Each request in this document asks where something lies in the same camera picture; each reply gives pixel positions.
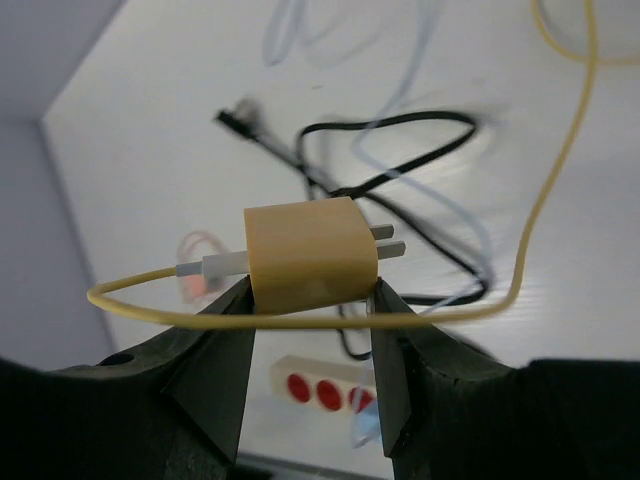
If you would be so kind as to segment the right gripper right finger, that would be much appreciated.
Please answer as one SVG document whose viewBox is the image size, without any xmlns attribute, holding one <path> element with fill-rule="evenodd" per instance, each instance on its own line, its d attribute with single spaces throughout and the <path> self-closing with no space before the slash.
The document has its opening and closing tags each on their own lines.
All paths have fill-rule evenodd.
<svg viewBox="0 0 640 480">
<path fill-rule="evenodd" d="M 639 365 L 511 368 L 435 326 L 371 333 L 383 450 L 398 479 L 635 479 Z"/>
</svg>

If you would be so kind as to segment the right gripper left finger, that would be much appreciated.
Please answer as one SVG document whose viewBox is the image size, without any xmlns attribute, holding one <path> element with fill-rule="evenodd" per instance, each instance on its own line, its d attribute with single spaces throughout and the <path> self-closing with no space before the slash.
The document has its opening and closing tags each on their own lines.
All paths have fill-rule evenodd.
<svg viewBox="0 0 640 480">
<path fill-rule="evenodd" d="M 255 333 L 173 327 L 97 365 L 1 364 L 5 479 L 225 479 Z"/>
</svg>

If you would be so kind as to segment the blue charger plug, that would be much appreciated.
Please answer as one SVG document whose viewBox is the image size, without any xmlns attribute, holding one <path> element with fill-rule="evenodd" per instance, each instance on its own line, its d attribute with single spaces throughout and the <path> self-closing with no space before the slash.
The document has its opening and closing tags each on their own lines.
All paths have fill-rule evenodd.
<svg viewBox="0 0 640 480">
<path fill-rule="evenodd" d="M 377 410 L 363 410 L 352 417 L 350 441 L 354 449 L 371 442 L 379 442 L 380 438 L 381 429 Z"/>
</svg>

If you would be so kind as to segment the yellow charger plug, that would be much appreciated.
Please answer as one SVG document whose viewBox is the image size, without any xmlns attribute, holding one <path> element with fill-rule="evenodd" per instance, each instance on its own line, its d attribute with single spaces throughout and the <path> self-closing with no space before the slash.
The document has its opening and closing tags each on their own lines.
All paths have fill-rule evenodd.
<svg viewBox="0 0 640 480">
<path fill-rule="evenodd" d="M 406 244 L 391 225 L 371 227 L 349 198 L 250 208 L 246 249 L 206 256 L 202 276 L 247 274 L 258 314 L 281 315 L 368 297 L 381 260 Z"/>
</svg>

